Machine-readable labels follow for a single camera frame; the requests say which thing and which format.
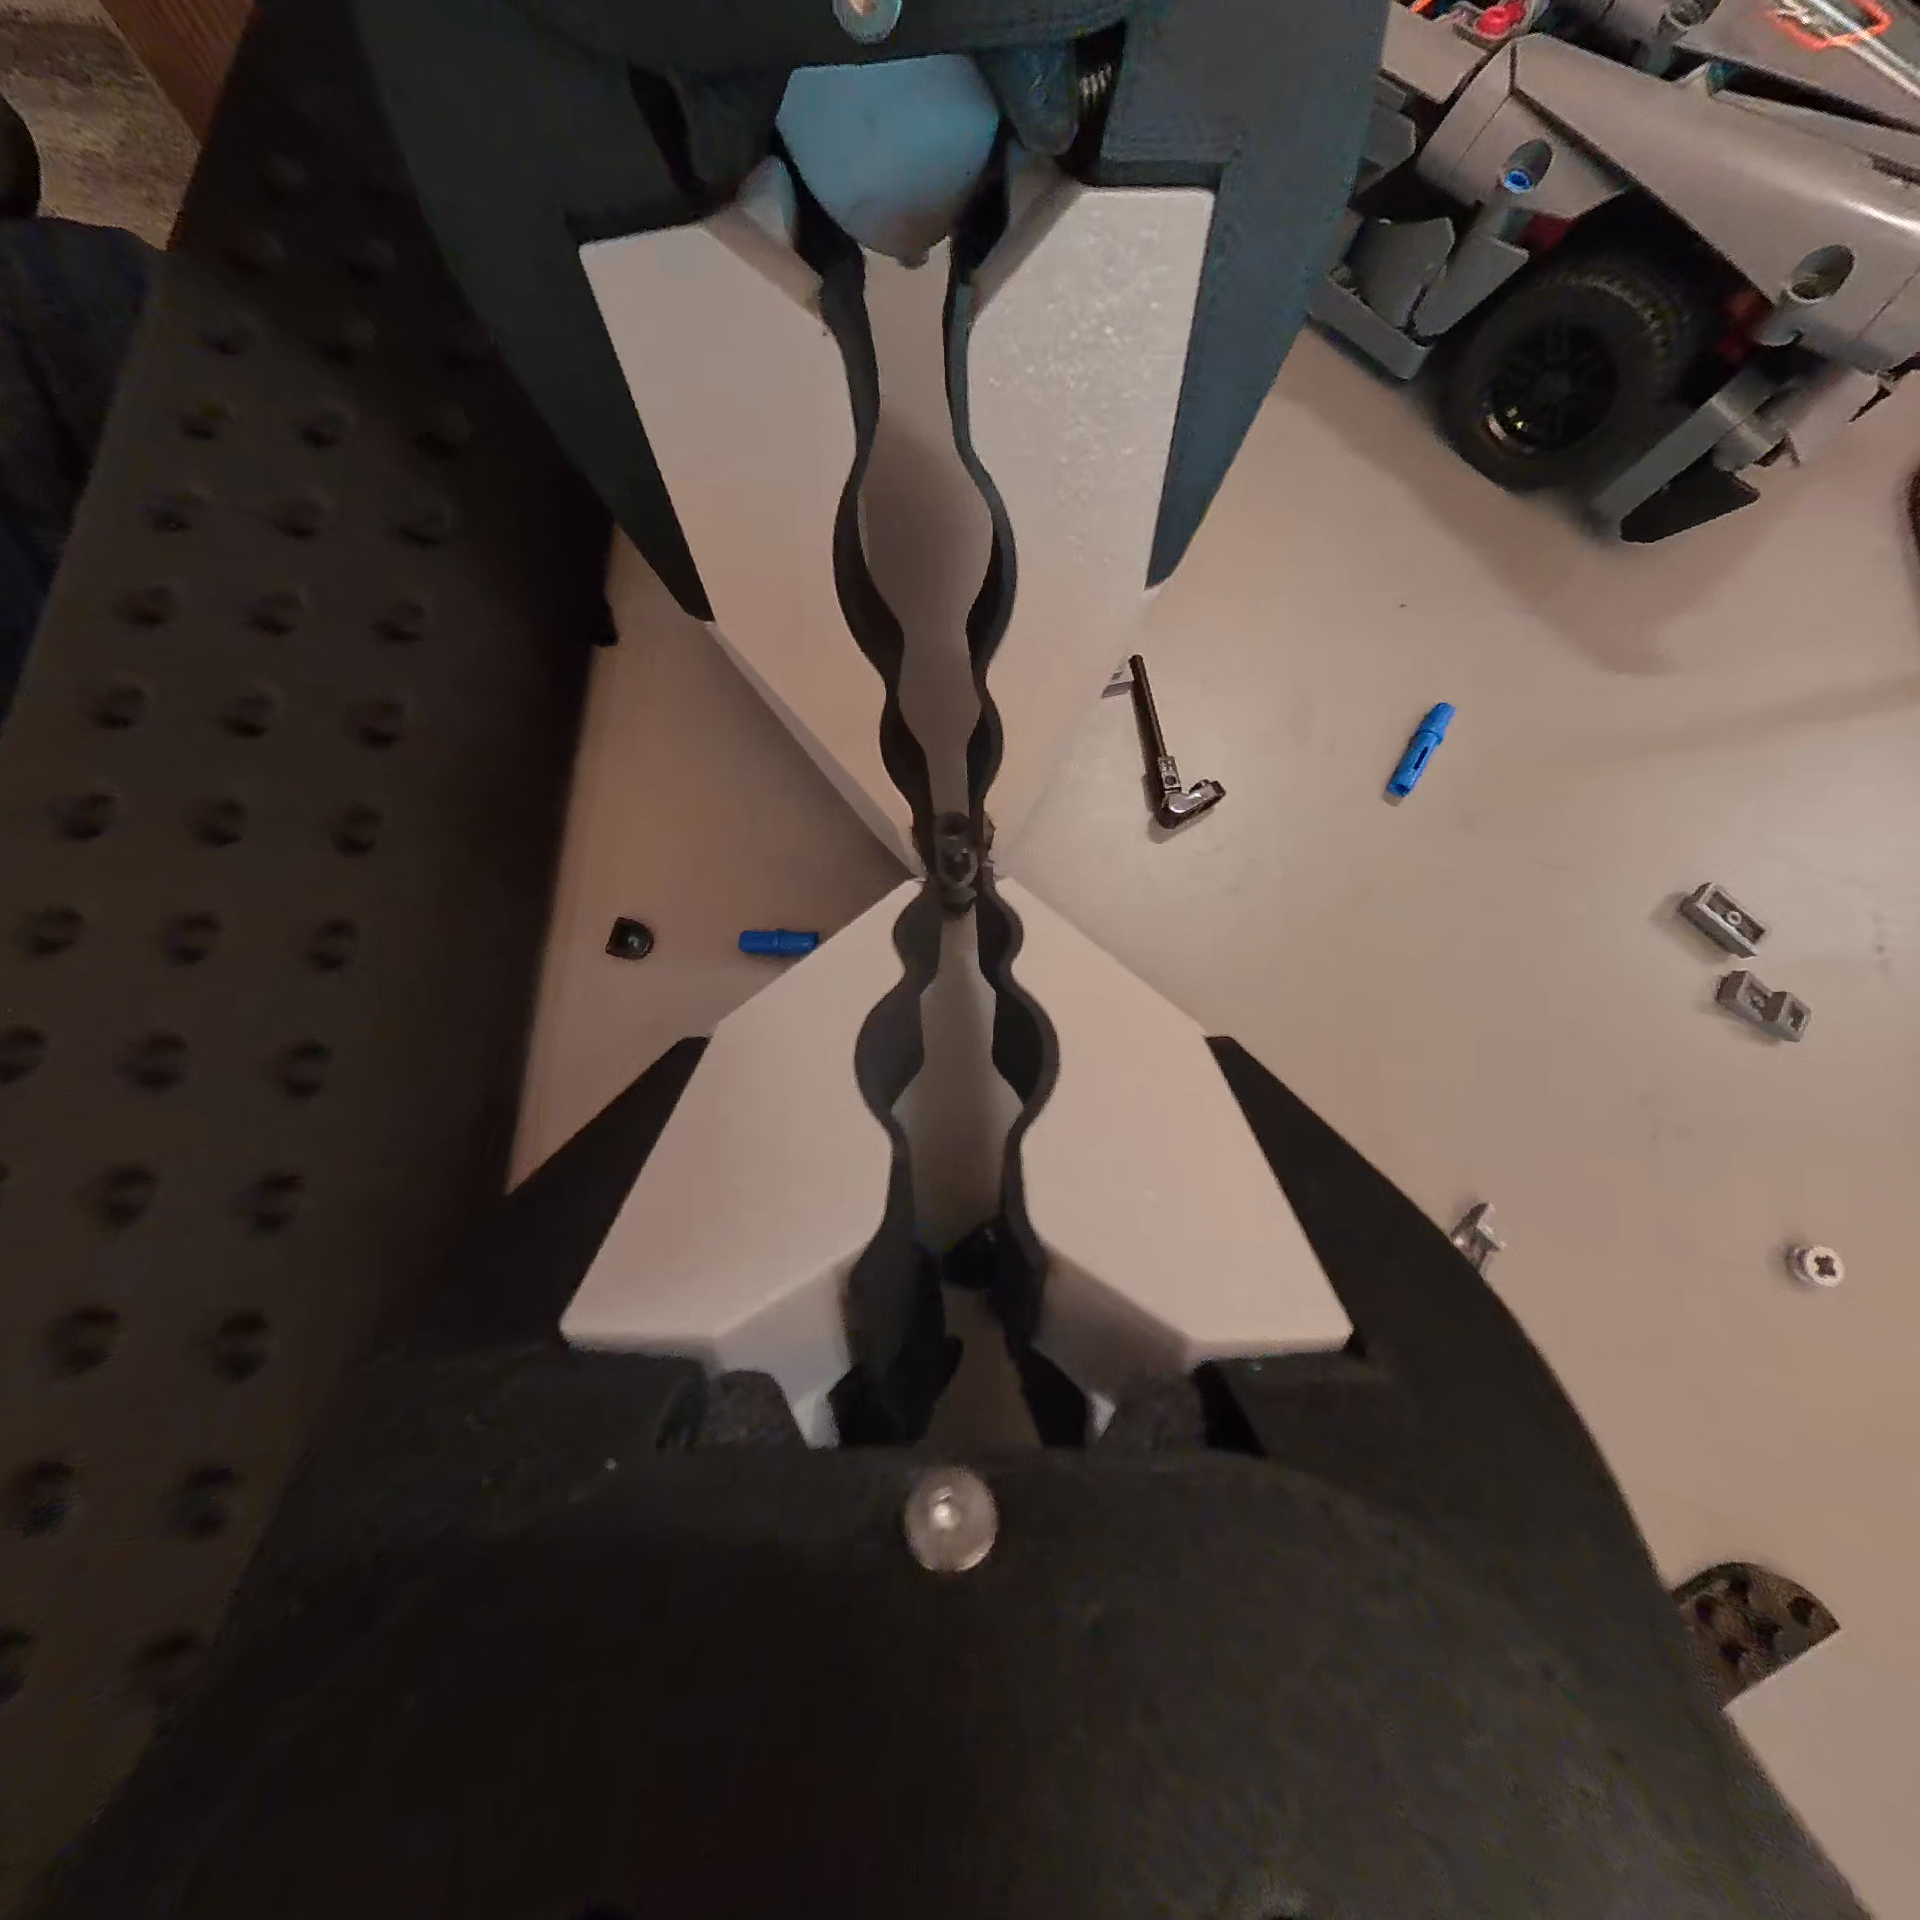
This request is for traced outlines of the grey lego sports car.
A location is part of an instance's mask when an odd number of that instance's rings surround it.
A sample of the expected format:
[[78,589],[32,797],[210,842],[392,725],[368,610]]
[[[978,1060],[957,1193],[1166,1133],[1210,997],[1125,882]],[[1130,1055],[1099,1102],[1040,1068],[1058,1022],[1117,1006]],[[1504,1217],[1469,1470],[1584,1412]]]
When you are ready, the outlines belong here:
[[1915,5],[1394,5],[1309,310],[1506,494],[1733,517],[1915,376]]

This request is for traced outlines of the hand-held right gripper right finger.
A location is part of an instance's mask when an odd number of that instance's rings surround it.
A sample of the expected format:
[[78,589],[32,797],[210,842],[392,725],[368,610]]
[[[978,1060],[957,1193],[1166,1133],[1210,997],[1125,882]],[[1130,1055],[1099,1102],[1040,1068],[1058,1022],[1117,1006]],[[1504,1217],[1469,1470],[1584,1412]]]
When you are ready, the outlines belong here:
[[1017,879],[976,902],[1016,1100],[987,1285],[1040,1442],[1221,1359],[1343,1353],[1354,1321],[1205,1028]]

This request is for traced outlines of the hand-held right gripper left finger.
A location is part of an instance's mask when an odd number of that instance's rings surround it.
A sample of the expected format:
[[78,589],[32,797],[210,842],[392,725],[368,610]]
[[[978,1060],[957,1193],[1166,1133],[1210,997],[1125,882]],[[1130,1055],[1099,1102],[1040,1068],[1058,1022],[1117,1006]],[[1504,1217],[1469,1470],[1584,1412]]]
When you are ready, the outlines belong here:
[[723,1020],[561,1316],[571,1348],[762,1374],[805,1442],[837,1444],[846,1292],[881,1230],[895,1145],[858,1031],[905,982],[901,882]]

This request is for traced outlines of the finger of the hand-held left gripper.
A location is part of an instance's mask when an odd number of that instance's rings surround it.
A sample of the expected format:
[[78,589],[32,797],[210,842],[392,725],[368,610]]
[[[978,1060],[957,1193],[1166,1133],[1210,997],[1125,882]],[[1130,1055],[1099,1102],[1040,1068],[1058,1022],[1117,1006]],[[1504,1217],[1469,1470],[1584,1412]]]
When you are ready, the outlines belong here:
[[1009,871],[1025,824],[1137,648],[1214,193],[1099,188],[1014,149],[1009,222],[963,284],[957,422],[992,484],[1014,606],[983,670]]
[[709,633],[873,839],[923,872],[881,753],[885,684],[833,574],[858,431],[824,276],[798,236],[798,182],[769,158],[709,220],[589,242],[582,264]]

